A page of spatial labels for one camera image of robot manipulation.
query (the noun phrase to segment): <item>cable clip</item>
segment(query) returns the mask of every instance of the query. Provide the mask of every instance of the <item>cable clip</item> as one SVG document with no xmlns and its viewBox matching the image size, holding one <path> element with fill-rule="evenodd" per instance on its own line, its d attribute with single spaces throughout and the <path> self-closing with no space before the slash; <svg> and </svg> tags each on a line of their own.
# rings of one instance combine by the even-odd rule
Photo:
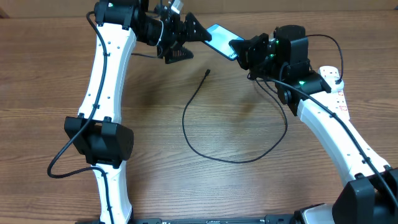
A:
<svg viewBox="0 0 398 224">
<path fill-rule="evenodd" d="M 330 115 L 330 118 L 337 118 L 337 114 L 336 114 L 336 113 L 332 113 L 332 114 Z"/>
</svg>

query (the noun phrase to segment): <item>wooden table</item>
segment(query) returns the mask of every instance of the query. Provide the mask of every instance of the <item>wooden table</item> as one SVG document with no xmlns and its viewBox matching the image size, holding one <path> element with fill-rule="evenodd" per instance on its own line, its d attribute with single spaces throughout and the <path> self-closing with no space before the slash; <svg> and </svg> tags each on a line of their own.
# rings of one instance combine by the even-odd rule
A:
<svg viewBox="0 0 398 224">
<path fill-rule="evenodd" d="M 377 153 L 398 166 L 398 13 L 300 12 L 198 16 L 249 39 L 298 24 L 328 34 L 345 59 L 351 122 Z M 127 163 L 129 198 L 137 218 L 253 217 L 333 203 L 342 190 L 318 140 L 291 115 L 285 139 L 251 164 L 199 157 L 182 134 L 182 111 L 207 68 L 210 76 L 187 111 L 188 137 L 200 152 L 243 160 L 262 154 L 283 133 L 277 105 L 247 71 L 202 43 L 186 44 L 193 60 L 165 65 L 133 56 L 123 93 L 123 125 L 135 132 Z M 46 169 L 68 140 L 66 116 L 76 116 L 88 86 L 95 33 L 84 17 L 0 20 L 0 223 L 73 223 L 99 217 L 92 172 L 55 180 Z M 138 44 L 135 52 L 155 54 Z M 340 67 L 334 43 L 311 37 L 314 68 Z M 55 173 L 86 167 L 71 147 Z"/>
</svg>

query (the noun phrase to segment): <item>black wire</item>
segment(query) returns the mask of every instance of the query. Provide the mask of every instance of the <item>black wire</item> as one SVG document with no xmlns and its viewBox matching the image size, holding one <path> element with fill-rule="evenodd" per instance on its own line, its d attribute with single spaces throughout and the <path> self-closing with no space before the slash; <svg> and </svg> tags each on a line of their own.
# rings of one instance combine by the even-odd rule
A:
<svg viewBox="0 0 398 224">
<path fill-rule="evenodd" d="M 187 105 L 186 105 L 185 108 L 184 108 L 184 112 L 182 113 L 182 132 L 184 133 L 184 137 L 185 137 L 185 140 L 186 140 L 187 144 L 188 144 L 189 147 L 192 149 L 192 151 L 195 152 L 196 154 L 198 154 L 199 156 L 202 156 L 202 157 L 207 158 L 207 159 L 212 159 L 212 160 L 214 160 L 214 161 L 219 161 L 219 162 L 227 162 L 227 163 L 230 163 L 230 164 L 247 164 L 247 163 L 249 163 L 249 162 L 254 162 L 254 161 L 257 161 L 257 160 L 263 158 L 265 155 L 267 155 L 269 152 L 271 152 L 271 150 L 273 150 L 273 149 L 281 142 L 281 140 L 285 137 L 286 132 L 287 132 L 288 123 L 287 123 L 287 117 L 286 117 L 286 114 L 285 114 L 285 111 L 284 111 L 283 107 L 280 105 L 280 103 L 277 101 L 277 99 L 276 99 L 274 96 L 272 96 L 264 87 L 262 87 L 262 86 L 260 85 L 260 83 L 259 83 L 257 80 L 256 80 L 257 84 L 258 84 L 269 96 L 271 96 L 272 99 L 274 99 L 274 101 L 278 104 L 280 110 L 282 111 L 282 114 L 284 115 L 284 120 L 285 120 L 285 131 L 284 131 L 282 137 L 280 137 L 280 139 L 279 139 L 270 149 L 268 149 L 263 155 L 261 155 L 261 156 L 255 158 L 255 159 L 251 159 L 251 160 L 248 160 L 248 161 L 228 161 L 228 160 L 224 160 L 224 159 L 217 159 L 217 158 L 213 158 L 213 157 L 210 157 L 210 156 L 203 155 L 202 153 L 196 151 L 196 149 L 194 149 L 194 148 L 192 147 L 192 145 L 189 143 L 189 140 L 188 140 L 188 138 L 187 138 L 187 134 L 185 133 L 185 125 L 184 125 L 185 112 L 187 111 L 187 108 L 188 108 L 189 104 L 192 102 L 192 100 L 194 99 L 194 97 L 195 97 L 196 94 L 198 93 L 200 87 L 202 86 L 203 82 L 205 81 L 206 77 L 207 77 L 209 74 L 210 74 L 210 70 L 208 69 L 208 70 L 206 71 L 206 73 L 205 73 L 205 76 L 203 77 L 203 80 L 200 82 L 198 89 L 197 89 L 196 92 L 193 94 L 193 96 L 190 98 L 190 100 L 188 101 Z"/>
<path fill-rule="evenodd" d="M 148 58 L 157 58 L 156 56 L 144 55 L 144 54 L 141 54 L 141 53 L 132 53 L 131 55 L 141 56 L 141 57 L 148 57 Z"/>
<path fill-rule="evenodd" d="M 282 74 L 284 72 L 285 67 L 288 66 L 288 65 L 289 65 L 289 63 L 284 62 L 282 64 L 282 66 L 280 67 L 280 70 L 279 70 L 279 81 L 282 81 Z"/>
<path fill-rule="evenodd" d="M 275 80 L 273 78 L 266 78 L 267 81 L 270 82 L 274 82 L 277 83 L 278 85 L 283 85 L 284 87 L 291 89 L 293 91 L 296 91 L 297 93 L 300 93 L 302 96 L 312 100 L 315 104 L 317 104 L 320 108 L 324 109 L 327 113 L 330 114 L 330 117 L 335 118 L 337 120 L 337 122 L 339 122 L 341 124 L 341 126 L 343 127 L 343 129 L 347 132 L 348 136 L 351 138 L 351 140 L 353 141 L 354 145 L 357 147 L 359 153 L 362 155 L 363 159 L 366 161 L 366 163 L 368 163 L 369 167 L 371 168 L 371 170 L 376 174 L 376 176 L 378 177 L 378 179 L 381 181 L 382 185 L 384 186 L 384 188 L 387 190 L 388 195 L 390 196 L 393 204 L 396 206 L 396 208 L 398 208 L 398 201 L 394 195 L 394 193 L 392 193 L 392 190 L 390 189 L 390 187 L 387 185 L 386 181 L 383 179 L 383 177 L 381 176 L 381 174 L 379 173 L 379 171 L 375 168 L 375 166 L 373 165 L 373 163 L 371 162 L 370 158 L 365 154 L 365 152 L 363 151 L 363 149 L 361 148 L 361 146 L 359 145 L 359 143 L 357 142 L 357 140 L 355 139 L 353 133 L 348 129 L 347 125 L 337 116 L 336 113 L 332 112 L 331 110 L 329 110 L 329 108 L 327 108 L 326 106 L 324 106 L 323 104 L 321 104 L 319 101 L 317 101 L 316 99 L 314 99 L 312 96 L 302 92 L 301 90 L 292 87 L 291 85 L 288 85 L 286 83 L 280 82 L 278 80 Z"/>
<path fill-rule="evenodd" d="M 54 164 L 56 163 L 56 161 L 62 156 L 62 154 L 69 148 L 69 146 L 76 140 L 76 138 L 78 136 L 80 136 L 82 134 L 82 132 L 88 127 L 88 125 L 90 124 L 90 121 L 93 119 L 95 111 L 98 107 L 98 103 L 100 102 L 100 96 L 101 96 L 101 92 L 104 86 L 104 81 L 105 81 L 105 75 L 106 75 L 106 66 L 108 63 L 108 52 L 106 51 L 106 46 L 105 46 L 105 41 L 102 38 L 102 35 L 100 34 L 99 30 L 97 29 L 97 27 L 94 25 L 93 21 L 90 19 L 90 15 L 94 14 L 93 11 L 88 12 L 86 15 L 87 21 L 90 23 L 90 25 L 92 26 L 92 28 L 94 29 L 94 31 L 97 33 L 99 40 L 101 41 L 101 45 L 102 48 L 104 50 L 104 65 L 103 65 L 103 70 L 102 70 L 102 77 L 101 77 L 101 82 L 99 83 L 99 88 L 98 88 L 98 93 L 97 96 L 95 98 L 95 102 L 93 105 L 93 110 L 91 111 L 90 116 L 88 117 L 88 119 L 86 120 L 86 123 L 83 125 L 83 127 L 81 127 L 81 129 L 74 135 L 74 137 L 72 137 L 67 143 L 66 145 L 61 149 L 61 151 L 58 152 L 58 154 L 54 157 L 54 159 L 51 161 L 51 163 L 49 164 L 49 166 L 47 167 L 47 175 L 51 178 L 56 178 L 56 179 L 60 179 L 60 178 L 65 178 L 65 177 L 69 177 L 71 175 L 75 175 L 75 174 L 79 174 L 81 172 L 84 171 L 88 171 L 88 170 L 98 170 L 101 172 L 102 176 L 104 177 L 104 184 L 105 184 L 105 194 L 106 194 L 106 204 L 107 204 L 107 210 L 109 212 L 109 216 L 111 219 L 111 223 L 113 224 L 113 216 L 112 216 L 112 210 L 111 210 L 111 203 L 109 200 L 109 187 L 108 187 L 108 180 L 106 179 L 106 172 L 99 168 L 99 167 L 86 167 L 86 168 L 82 168 L 79 170 L 75 170 L 73 172 L 69 172 L 67 174 L 52 174 L 51 170 L 52 167 L 54 166 Z"/>
<path fill-rule="evenodd" d="M 275 91 L 273 88 L 271 88 L 271 86 L 268 85 L 267 81 L 264 80 L 264 83 L 266 84 L 266 86 L 268 87 L 268 89 L 270 89 L 270 91 L 272 91 L 275 94 L 278 94 L 277 91 Z"/>
<path fill-rule="evenodd" d="M 332 38 L 331 36 L 325 35 L 325 34 L 311 34 L 311 35 L 307 35 L 306 37 L 327 37 L 327 38 L 331 39 L 337 45 L 338 51 L 340 53 L 340 59 L 341 59 L 341 75 L 340 75 L 340 79 L 336 81 L 336 84 L 340 84 L 341 81 L 343 80 L 344 60 L 343 60 L 343 51 L 341 50 L 340 45 L 338 44 L 338 42 L 334 38 Z"/>
</svg>

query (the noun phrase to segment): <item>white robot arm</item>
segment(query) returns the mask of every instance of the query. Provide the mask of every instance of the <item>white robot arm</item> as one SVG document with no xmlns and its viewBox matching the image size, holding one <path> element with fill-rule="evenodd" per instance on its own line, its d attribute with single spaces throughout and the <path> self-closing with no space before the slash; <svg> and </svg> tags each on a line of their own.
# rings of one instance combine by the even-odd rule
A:
<svg viewBox="0 0 398 224">
<path fill-rule="evenodd" d="M 129 128 L 121 125 L 121 96 L 136 42 L 156 46 L 158 58 L 174 63 L 193 58 L 191 51 L 182 47 L 185 42 L 211 40 L 211 35 L 192 13 L 187 14 L 185 22 L 180 21 L 182 5 L 179 0 L 174 0 L 169 7 L 157 6 L 155 10 L 160 16 L 159 21 L 145 14 L 148 1 L 144 0 L 101 0 L 95 6 L 98 35 L 90 84 L 78 117 L 67 117 L 65 120 L 65 131 L 71 141 L 57 154 L 47 172 L 54 178 L 73 175 L 73 172 L 53 175 L 51 168 L 66 148 L 74 143 L 79 153 L 86 156 L 96 176 L 101 199 L 101 216 L 97 222 L 127 224 L 132 219 L 126 161 L 131 155 L 134 135 Z"/>
<path fill-rule="evenodd" d="M 335 84 L 336 80 L 340 77 L 337 68 L 324 66 L 319 69 L 318 74 L 323 76 L 327 82 L 329 81 L 328 83 L 334 88 L 330 93 L 321 91 L 311 96 L 335 112 L 344 121 L 377 170 L 384 172 L 386 170 L 385 167 L 389 166 L 387 161 L 366 144 L 365 140 L 349 121 L 348 107 L 343 91 L 344 82 L 338 85 Z M 323 148 L 335 164 L 343 186 L 349 181 L 356 180 L 355 176 L 357 174 L 362 174 L 365 177 L 374 175 L 374 172 L 364 161 L 341 124 L 336 119 L 331 118 L 330 114 L 325 110 L 311 100 L 300 100 L 297 116 L 311 129 L 321 142 Z"/>
</svg>

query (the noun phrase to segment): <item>phone screen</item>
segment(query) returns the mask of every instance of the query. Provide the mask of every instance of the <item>phone screen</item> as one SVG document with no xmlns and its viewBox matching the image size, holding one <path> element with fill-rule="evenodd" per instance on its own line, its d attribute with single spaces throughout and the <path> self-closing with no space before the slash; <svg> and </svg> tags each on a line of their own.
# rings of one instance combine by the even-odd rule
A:
<svg viewBox="0 0 398 224">
<path fill-rule="evenodd" d="M 237 55 L 232 47 L 229 46 L 229 42 L 231 40 L 243 40 L 243 38 L 218 24 L 212 25 L 207 31 L 211 34 L 212 40 L 205 41 L 205 43 L 224 57 L 235 60 Z"/>
</svg>

